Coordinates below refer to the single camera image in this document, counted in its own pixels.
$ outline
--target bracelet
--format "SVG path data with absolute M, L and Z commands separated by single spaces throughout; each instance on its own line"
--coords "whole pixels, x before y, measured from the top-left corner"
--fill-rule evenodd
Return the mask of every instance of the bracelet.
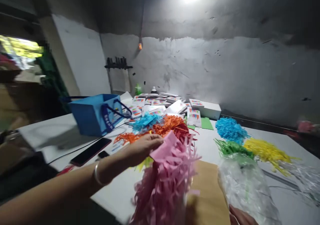
M 99 178 L 98 178 L 98 165 L 99 163 L 96 164 L 95 168 L 94 168 L 94 172 L 93 172 L 93 176 L 94 176 L 94 179 L 96 180 L 96 182 L 100 185 L 100 186 L 105 186 L 105 185 L 108 185 L 109 183 L 105 183 L 103 184 Z

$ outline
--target green bottle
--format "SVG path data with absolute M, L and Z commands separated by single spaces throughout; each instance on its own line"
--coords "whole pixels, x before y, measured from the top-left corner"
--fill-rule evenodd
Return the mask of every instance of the green bottle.
M 140 95 L 142 93 L 141 86 L 139 85 L 139 83 L 136 84 L 135 89 L 136 89 L 136 95 Z

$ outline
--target blue shredded paper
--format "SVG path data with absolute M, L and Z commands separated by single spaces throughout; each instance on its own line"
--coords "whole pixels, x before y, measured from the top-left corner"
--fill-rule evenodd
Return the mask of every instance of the blue shredded paper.
M 250 137 L 233 118 L 220 118 L 216 122 L 218 134 L 227 141 L 233 141 L 243 145 L 243 140 Z
M 157 114 L 150 115 L 146 113 L 143 117 L 136 120 L 133 124 L 133 132 L 137 133 L 144 133 L 148 130 L 152 129 L 153 125 L 163 123 L 163 117 Z

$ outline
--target hand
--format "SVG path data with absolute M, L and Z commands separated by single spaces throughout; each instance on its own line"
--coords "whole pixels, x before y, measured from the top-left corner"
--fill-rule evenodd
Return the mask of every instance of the hand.
M 231 225 L 238 225 L 238 222 L 240 225 L 258 225 L 256 220 L 253 217 L 251 217 L 248 213 L 233 207 L 231 204 L 229 204 L 229 210 L 231 213 L 230 214 Z
M 126 158 L 128 166 L 134 167 L 143 162 L 152 150 L 163 143 L 163 138 L 157 134 L 148 134 L 141 137 L 133 144 L 128 144 L 119 151 Z

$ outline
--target white bottle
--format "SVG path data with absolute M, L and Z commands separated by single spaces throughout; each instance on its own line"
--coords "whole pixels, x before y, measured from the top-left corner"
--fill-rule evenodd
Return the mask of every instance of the white bottle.
M 152 88 L 151 93 L 152 93 L 152 94 L 158 94 L 155 86 Z

